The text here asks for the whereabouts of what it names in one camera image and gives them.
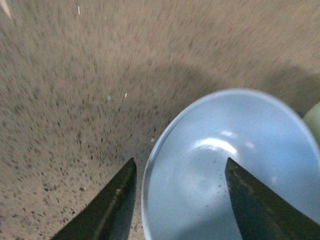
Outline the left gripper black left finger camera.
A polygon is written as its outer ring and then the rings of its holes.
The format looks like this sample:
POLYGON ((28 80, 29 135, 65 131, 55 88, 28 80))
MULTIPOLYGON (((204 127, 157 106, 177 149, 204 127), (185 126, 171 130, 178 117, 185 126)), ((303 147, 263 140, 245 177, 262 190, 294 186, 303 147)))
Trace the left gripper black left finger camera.
POLYGON ((115 174, 97 196, 53 240, 127 240, 137 184, 134 158, 115 174))

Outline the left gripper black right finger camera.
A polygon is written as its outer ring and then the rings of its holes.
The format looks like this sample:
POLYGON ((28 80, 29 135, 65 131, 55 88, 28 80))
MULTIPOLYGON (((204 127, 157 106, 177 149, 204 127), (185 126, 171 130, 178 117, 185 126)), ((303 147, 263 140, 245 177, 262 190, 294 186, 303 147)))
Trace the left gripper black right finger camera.
POLYGON ((244 240, 318 240, 320 225, 232 158, 225 176, 233 214, 244 240))

